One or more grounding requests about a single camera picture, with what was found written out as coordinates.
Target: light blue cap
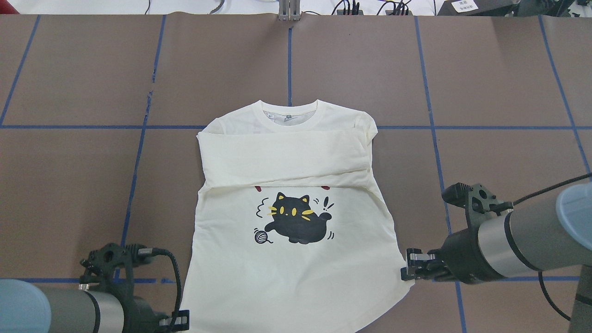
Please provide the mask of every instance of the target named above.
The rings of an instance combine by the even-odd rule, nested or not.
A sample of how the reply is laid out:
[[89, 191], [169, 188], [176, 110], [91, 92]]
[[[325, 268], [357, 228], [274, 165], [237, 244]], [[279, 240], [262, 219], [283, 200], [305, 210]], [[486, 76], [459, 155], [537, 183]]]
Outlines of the light blue cap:
[[52, 310], [45, 294], [30, 283], [0, 279], [0, 332], [47, 333]]
[[565, 189], [555, 208], [565, 231], [592, 251], [592, 182]]

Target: metal bracket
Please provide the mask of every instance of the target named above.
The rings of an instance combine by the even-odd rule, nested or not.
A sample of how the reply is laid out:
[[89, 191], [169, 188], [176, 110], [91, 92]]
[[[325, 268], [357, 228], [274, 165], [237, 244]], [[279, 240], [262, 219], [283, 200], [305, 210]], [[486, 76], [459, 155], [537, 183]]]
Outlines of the metal bracket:
[[300, 0], [279, 0], [279, 20], [299, 21]]

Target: ball of yarn graphic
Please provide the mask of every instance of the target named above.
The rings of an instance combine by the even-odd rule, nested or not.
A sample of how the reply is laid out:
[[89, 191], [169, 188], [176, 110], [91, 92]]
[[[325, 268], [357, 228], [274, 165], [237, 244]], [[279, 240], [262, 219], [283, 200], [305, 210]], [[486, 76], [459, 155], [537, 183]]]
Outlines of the ball of yarn graphic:
[[263, 244], [265, 242], [273, 243], [272, 241], [267, 239], [267, 233], [263, 230], [259, 230], [255, 233], [255, 242], [259, 244]]

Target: white t-shirt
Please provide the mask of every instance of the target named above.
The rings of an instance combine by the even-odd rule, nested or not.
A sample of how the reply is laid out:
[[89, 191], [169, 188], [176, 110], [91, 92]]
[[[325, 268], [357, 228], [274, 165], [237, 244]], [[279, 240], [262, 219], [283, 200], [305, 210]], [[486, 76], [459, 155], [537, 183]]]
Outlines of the white t-shirt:
[[407, 294], [377, 133], [365, 112], [258, 101], [198, 134], [190, 332], [355, 332]]

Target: gray cable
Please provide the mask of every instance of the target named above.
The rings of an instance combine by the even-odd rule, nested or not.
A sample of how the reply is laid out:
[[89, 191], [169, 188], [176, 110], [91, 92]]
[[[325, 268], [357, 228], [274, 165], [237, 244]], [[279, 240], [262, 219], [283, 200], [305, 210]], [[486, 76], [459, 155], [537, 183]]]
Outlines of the gray cable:
[[213, 13], [219, 11], [220, 8], [222, 8], [222, 6], [224, 5], [224, 1], [225, 0], [220, 0], [220, 5], [218, 5], [218, 7], [214, 8], [214, 9], [212, 9], [212, 11], [210, 12], [210, 14], [213, 14]]

